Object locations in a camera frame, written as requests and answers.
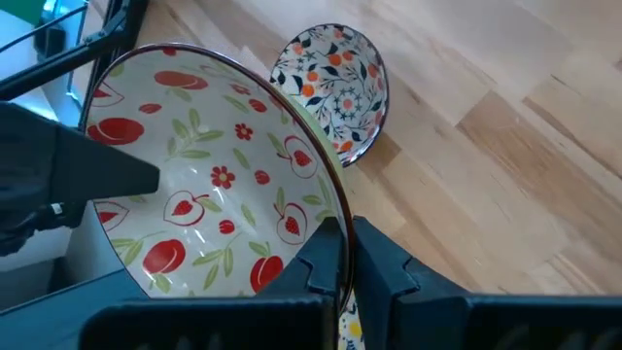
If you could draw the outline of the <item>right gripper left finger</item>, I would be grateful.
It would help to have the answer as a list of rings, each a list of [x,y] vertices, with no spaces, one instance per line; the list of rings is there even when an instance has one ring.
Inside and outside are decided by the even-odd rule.
[[[343,246],[325,219],[256,296],[113,305],[86,322],[79,350],[336,350]]]

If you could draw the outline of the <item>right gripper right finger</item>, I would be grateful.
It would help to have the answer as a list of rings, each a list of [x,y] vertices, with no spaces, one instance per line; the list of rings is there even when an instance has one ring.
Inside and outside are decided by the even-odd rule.
[[[622,296],[470,292],[354,220],[366,350],[622,350]]]

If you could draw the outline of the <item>red fruit pattern bowl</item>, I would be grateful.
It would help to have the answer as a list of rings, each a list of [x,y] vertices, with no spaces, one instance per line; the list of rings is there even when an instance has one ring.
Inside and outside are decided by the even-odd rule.
[[[191,45],[119,57],[84,107],[86,135],[157,167],[156,191],[94,203],[121,263],[151,298],[252,296],[324,221],[354,230],[341,166],[303,109],[238,62]]]

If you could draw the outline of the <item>red floral pattern bowl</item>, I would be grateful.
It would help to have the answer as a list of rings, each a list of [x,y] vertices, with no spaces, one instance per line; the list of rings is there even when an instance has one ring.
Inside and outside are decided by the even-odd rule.
[[[381,54],[344,24],[318,24],[297,34],[273,64],[269,81],[315,118],[345,167],[371,148],[388,116]]]

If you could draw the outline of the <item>black aluminium frame rails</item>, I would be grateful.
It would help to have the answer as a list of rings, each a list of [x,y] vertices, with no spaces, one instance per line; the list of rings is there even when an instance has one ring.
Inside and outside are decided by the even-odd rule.
[[[77,47],[0,81],[0,101],[14,99],[94,61],[91,88],[114,60],[134,48],[148,5],[149,0],[111,0],[102,29]]]

